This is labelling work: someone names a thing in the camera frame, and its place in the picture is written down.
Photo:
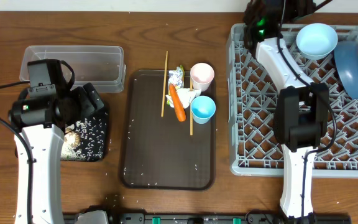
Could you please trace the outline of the pile of white rice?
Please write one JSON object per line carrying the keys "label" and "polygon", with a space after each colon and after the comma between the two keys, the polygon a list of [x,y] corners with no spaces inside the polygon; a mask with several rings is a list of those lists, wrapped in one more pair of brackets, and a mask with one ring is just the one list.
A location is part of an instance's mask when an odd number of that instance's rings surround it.
{"label": "pile of white rice", "polygon": [[109,117],[106,113],[84,118],[67,126],[78,132],[80,145],[71,153],[61,152],[62,161],[100,161],[105,156]]}

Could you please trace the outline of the brown dried mushroom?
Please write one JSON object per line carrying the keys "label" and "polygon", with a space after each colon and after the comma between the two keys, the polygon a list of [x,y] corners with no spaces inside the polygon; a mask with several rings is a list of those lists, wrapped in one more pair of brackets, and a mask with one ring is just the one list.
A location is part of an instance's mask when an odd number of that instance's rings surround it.
{"label": "brown dried mushroom", "polygon": [[81,143],[80,134],[73,129],[66,128],[62,152],[71,153]]}

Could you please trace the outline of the foil snack wrapper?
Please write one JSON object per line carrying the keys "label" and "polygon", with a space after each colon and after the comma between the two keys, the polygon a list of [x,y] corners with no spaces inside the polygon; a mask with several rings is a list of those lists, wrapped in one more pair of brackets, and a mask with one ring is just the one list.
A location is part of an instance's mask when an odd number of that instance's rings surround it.
{"label": "foil snack wrapper", "polygon": [[174,70],[168,71],[168,84],[172,84],[176,89],[184,87],[185,71],[182,65]]}

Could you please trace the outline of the orange carrot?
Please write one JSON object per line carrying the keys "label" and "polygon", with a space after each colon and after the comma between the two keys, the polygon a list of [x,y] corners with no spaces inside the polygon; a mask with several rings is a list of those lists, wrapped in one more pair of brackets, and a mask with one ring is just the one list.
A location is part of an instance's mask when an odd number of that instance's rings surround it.
{"label": "orange carrot", "polygon": [[173,105],[174,105],[174,109],[175,109],[175,114],[177,116],[177,119],[179,120],[179,122],[184,122],[186,120],[186,114],[185,114],[185,110],[183,108],[183,105],[178,97],[177,91],[175,89],[175,86],[173,84],[169,85],[169,90],[170,90],[170,96],[172,98],[173,101]]}

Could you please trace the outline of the white paper napkin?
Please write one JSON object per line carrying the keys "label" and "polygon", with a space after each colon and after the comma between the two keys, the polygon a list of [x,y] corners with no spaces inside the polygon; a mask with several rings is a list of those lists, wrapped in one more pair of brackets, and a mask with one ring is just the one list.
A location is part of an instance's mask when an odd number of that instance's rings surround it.
{"label": "white paper napkin", "polygon": [[190,106],[191,102],[198,96],[200,96],[201,90],[189,88],[179,88],[177,90],[177,95],[183,105],[183,108],[186,109]]}

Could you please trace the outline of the light blue plastic bowl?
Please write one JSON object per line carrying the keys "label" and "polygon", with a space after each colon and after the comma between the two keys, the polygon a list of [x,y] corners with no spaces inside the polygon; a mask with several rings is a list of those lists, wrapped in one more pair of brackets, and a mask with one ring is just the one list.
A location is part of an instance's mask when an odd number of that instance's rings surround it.
{"label": "light blue plastic bowl", "polygon": [[314,23],[304,26],[296,37],[300,53],[311,60],[319,60],[330,54],[338,43],[336,31],[329,25]]}

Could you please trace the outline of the dark blue plate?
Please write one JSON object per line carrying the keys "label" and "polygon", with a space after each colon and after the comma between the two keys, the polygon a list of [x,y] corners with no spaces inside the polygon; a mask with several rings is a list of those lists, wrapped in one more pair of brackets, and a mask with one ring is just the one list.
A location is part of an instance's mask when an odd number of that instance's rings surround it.
{"label": "dark blue plate", "polygon": [[346,93],[358,100],[358,43],[341,41],[334,49],[336,70]]}

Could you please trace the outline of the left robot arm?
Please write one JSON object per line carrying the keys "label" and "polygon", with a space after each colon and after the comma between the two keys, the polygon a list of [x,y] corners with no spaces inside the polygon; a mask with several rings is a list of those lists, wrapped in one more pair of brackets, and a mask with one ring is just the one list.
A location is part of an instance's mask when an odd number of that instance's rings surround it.
{"label": "left robot arm", "polygon": [[106,107],[91,83],[74,87],[63,60],[28,62],[30,86],[8,112],[18,158],[16,223],[64,223],[60,159],[65,128]]}

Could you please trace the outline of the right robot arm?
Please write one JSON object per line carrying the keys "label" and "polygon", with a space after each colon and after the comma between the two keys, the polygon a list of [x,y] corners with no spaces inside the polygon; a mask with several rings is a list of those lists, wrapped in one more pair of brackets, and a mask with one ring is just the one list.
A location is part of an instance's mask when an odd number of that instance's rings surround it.
{"label": "right robot arm", "polygon": [[288,223],[316,223],[311,203],[314,157],[327,131],[329,92],[295,62],[282,37],[286,1],[251,1],[244,13],[244,43],[277,91],[273,133],[284,155],[280,207]]}

